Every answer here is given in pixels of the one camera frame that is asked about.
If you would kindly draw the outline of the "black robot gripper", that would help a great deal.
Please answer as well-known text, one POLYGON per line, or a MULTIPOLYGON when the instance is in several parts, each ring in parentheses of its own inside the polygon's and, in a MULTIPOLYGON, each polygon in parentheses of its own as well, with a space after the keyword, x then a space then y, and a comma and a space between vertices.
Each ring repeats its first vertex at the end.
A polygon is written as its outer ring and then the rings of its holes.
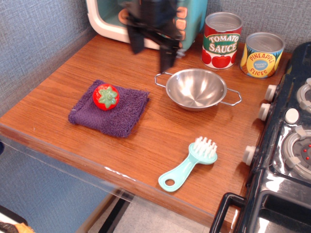
POLYGON ((160 72, 174 65, 182 35, 173 23, 177 14, 176 0, 131 0, 124 4, 128 12, 127 31, 134 54, 145 49, 151 39, 160 48, 160 72))

